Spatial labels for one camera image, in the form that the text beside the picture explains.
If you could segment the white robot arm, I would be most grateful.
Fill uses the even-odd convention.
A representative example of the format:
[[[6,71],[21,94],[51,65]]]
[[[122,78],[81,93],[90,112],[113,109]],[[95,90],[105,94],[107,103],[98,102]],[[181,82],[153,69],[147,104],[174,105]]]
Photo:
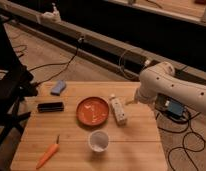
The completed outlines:
[[[175,78],[175,68],[169,62],[161,62],[144,69],[140,75],[140,86],[136,89],[134,100],[148,104],[158,94],[163,94],[206,114],[206,85]]]

